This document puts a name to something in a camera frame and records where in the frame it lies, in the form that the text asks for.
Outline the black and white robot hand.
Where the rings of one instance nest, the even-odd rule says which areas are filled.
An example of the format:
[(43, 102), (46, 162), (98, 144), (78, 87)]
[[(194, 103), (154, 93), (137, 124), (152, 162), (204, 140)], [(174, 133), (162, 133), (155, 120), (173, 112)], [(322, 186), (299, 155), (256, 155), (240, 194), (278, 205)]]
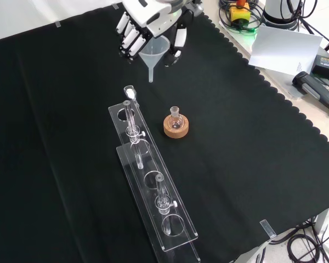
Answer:
[(133, 60), (152, 38), (170, 36), (165, 65), (174, 65), (181, 57), (187, 27), (203, 12), (202, 1), (122, 1), (124, 13), (116, 26), (122, 38), (119, 50)]

